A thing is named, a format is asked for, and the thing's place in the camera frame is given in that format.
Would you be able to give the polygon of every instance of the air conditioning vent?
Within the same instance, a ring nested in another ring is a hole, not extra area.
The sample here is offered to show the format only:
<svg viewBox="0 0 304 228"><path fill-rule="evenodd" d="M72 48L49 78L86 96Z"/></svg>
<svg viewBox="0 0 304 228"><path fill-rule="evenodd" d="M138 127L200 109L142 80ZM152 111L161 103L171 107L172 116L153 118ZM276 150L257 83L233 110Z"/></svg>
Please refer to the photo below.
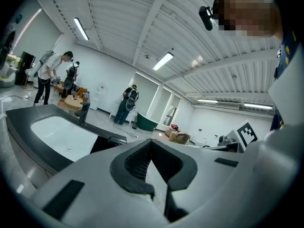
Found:
<svg viewBox="0 0 304 228"><path fill-rule="evenodd" d="M220 107L220 108L239 110L238 103L218 102L218 103L215 103L215 106Z"/></svg>

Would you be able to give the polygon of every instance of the white shirt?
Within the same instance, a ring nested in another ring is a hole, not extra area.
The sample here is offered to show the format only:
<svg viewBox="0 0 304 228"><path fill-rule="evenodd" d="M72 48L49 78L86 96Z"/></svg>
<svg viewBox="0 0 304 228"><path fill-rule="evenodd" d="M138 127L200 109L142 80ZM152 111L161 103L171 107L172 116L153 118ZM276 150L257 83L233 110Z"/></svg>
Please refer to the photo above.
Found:
<svg viewBox="0 0 304 228"><path fill-rule="evenodd" d="M47 67L53 71L54 69L58 68L62 62L63 61L61 61L61 55L59 53L50 56L47 62L41 67L41 69L38 70L38 77L45 80L49 79Z"/></svg>
<svg viewBox="0 0 304 228"><path fill-rule="evenodd" d="M67 67L66 72L68 72L68 71L70 70L70 68L73 66L73 64L74 64L74 63L71 63L71 64ZM75 67L76 67L76 74L75 74L75 76L74 76L74 80L75 80L76 75L78 76L78 74L79 74L79 66L78 66L76 63L75 63Z"/></svg>

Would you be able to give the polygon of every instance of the red object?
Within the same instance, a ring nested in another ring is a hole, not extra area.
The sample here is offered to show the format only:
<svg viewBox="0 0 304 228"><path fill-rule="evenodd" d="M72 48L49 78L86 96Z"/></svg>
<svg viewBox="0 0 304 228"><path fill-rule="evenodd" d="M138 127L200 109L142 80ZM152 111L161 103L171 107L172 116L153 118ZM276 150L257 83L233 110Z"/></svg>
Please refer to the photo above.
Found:
<svg viewBox="0 0 304 228"><path fill-rule="evenodd" d="M175 125L175 124L171 124L171 128L178 131L179 130L179 127L178 125Z"/></svg>

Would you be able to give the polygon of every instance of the man in white shirt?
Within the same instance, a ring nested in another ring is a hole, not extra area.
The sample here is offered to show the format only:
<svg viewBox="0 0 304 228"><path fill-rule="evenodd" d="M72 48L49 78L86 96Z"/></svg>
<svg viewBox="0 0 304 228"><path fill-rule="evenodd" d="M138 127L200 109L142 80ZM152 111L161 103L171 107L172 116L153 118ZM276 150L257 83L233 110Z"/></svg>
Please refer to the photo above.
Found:
<svg viewBox="0 0 304 228"><path fill-rule="evenodd" d="M73 58L73 53L71 51L66 52L63 55L58 53L49 57L46 63L38 70L38 92L35 97L34 106L39 102L41 96L43 95L44 87L46 88L46 95L44 97L44 105L48 104L49 93L51 90L51 79L53 74L57 78L56 69L60 66L62 62L69 62Z"/></svg>
<svg viewBox="0 0 304 228"><path fill-rule="evenodd" d="M73 77L73 82L75 82L76 79L77 79L77 76L79 75L79 62L77 61L75 63L71 63L67 67L66 74L67 74L68 77L69 77L69 74L70 74L71 67L75 67L75 74L74 74L74 77ZM72 86L73 86L73 84L71 84L71 87L68 90L66 90L65 88L63 89L63 93L61 94L61 98L66 98L67 95L72 94Z"/></svg>

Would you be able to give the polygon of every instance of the black countertop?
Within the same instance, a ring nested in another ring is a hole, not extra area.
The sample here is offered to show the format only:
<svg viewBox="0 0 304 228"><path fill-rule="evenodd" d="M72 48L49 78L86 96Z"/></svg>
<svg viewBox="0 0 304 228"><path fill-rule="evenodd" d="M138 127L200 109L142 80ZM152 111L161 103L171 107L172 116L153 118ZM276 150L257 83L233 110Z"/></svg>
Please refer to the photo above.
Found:
<svg viewBox="0 0 304 228"><path fill-rule="evenodd" d="M73 161L67 159L46 145L37 135L34 134L31 130L31 125L38 120L54 115L63 117L68 121L99 135L100 137L107 139L110 136L113 136L126 141L126 137L124 136L111 133L91 124L87 123L85 126L81 126L76 117L66 113L54 104L6 111L7 126L12 136L36 163L51 174L56 174L73 163Z"/></svg>

